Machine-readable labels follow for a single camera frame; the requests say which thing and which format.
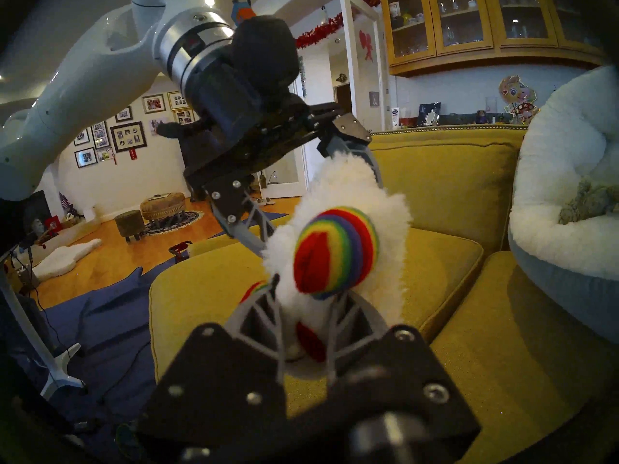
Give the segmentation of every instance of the kitchen cabinet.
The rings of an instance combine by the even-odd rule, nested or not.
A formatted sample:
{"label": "kitchen cabinet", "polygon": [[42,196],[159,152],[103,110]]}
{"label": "kitchen cabinet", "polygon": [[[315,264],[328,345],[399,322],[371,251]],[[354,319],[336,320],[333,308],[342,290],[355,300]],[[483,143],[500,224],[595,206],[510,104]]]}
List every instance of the kitchen cabinet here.
{"label": "kitchen cabinet", "polygon": [[392,75],[506,58],[590,68],[607,62],[569,0],[381,0],[381,5]]}

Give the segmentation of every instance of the small stool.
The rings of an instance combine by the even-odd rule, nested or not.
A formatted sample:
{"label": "small stool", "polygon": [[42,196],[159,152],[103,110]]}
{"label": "small stool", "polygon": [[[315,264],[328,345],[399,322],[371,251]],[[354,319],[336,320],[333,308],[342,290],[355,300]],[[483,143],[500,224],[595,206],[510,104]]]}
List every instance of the small stool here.
{"label": "small stool", "polygon": [[118,232],[128,243],[131,241],[131,236],[136,241],[139,241],[140,234],[146,229],[142,214],[137,209],[119,214],[114,220],[116,221]]}

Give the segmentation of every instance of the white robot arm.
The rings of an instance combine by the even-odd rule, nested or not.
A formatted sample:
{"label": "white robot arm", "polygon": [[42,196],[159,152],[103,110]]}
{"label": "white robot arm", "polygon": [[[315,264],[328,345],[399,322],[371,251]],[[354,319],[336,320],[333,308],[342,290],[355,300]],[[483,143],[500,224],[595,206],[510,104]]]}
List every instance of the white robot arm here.
{"label": "white robot arm", "polygon": [[[199,38],[193,50],[188,35]],[[184,91],[194,67],[232,35],[204,0],[131,0],[104,15],[71,48],[32,109],[0,130],[0,198],[28,197],[82,129],[142,95],[159,71]]]}

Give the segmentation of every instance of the teddy bear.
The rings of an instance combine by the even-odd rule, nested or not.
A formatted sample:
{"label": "teddy bear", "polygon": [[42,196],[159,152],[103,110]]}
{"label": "teddy bear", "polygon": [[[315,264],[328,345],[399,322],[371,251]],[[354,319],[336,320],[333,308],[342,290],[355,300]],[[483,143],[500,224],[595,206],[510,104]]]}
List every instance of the teddy bear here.
{"label": "teddy bear", "polygon": [[561,208],[559,224],[576,223],[615,211],[619,203],[619,185],[593,186],[588,178],[578,183],[576,197]]}
{"label": "teddy bear", "polygon": [[290,221],[266,243],[269,281],[244,296],[275,287],[285,360],[301,361],[299,372],[289,374],[307,379],[304,360],[310,368],[325,368],[331,311],[346,291],[370,303],[387,328],[401,323],[411,220],[404,195],[380,188],[362,157],[338,153],[325,159]]}

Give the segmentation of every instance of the black foam cover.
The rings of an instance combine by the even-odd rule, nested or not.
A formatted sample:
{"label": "black foam cover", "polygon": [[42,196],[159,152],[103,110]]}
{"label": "black foam cover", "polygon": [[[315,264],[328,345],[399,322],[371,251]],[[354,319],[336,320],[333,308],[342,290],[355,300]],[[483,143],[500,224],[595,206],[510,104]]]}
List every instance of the black foam cover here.
{"label": "black foam cover", "polygon": [[274,16],[255,16],[236,29],[232,61],[261,95],[274,95],[299,74],[296,41],[288,25]]}

